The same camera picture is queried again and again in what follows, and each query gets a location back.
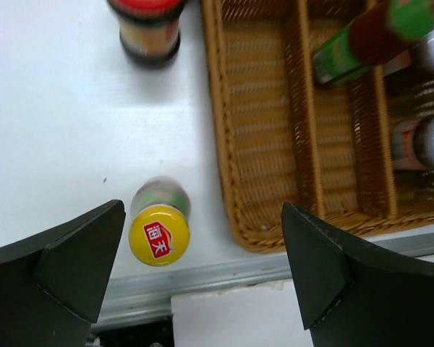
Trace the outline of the pink spice jar white lid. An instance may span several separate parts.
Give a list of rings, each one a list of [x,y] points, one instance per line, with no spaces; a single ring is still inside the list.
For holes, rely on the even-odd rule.
[[[391,132],[395,171],[434,170],[434,115],[397,124]]]

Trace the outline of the yellow cap sauce bottle front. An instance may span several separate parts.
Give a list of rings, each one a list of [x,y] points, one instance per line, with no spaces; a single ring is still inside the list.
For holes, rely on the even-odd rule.
[[[191,203],[169,176],[146,181],[132,198],[129,247],[142,263],[164,267],[184,255],[190,242]]]

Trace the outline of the yellow cap sauce bottle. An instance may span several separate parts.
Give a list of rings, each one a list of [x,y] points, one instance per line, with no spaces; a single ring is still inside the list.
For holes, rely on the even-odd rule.
[[[312,55],[320,85],[339,85],[392,60],[434,30],[434,1],[381,1]]]
[[[129,247],[142,263],[164,267],[184,255],[190,242],[191,203],[169,176],[146,181],[132,198]]]

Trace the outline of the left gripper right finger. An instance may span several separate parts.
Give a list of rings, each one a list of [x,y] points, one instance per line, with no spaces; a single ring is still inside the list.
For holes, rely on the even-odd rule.
[[[315,346],[434,346],[434,263],[379,247],[293,203],[281,226]]]

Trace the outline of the dark spice jar white lid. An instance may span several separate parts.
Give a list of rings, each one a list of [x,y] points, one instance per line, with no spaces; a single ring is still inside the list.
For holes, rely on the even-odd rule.
[[[413,65],[434,74],[434,30],[412,46],[411,57]]]

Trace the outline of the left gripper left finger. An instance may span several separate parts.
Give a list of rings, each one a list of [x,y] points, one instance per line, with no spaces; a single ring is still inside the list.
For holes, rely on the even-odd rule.
[[[0,247],[0,346],[84,346],[100,314],[126,213],[111,200]]]

